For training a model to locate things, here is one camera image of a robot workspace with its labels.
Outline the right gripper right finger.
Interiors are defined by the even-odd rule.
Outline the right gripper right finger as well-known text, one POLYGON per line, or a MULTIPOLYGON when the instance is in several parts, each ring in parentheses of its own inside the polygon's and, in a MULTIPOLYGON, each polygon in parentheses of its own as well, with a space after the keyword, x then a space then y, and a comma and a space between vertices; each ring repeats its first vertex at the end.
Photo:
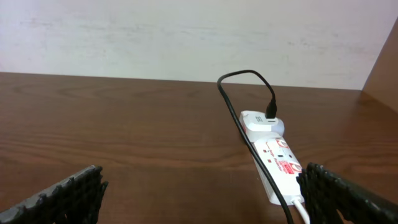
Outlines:
POLYGON ((397 224, 397 205, 309 163, 297 177, 310 223, 397 224))

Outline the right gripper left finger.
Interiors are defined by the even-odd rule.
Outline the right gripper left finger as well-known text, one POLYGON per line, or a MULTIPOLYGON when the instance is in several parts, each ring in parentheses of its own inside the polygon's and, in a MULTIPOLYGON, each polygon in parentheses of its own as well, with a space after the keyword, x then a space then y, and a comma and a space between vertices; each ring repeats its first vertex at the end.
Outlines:
POLYGON ((89 166, 1 212, 1 224, 96 224, 105 190, 101 166, 89 166))

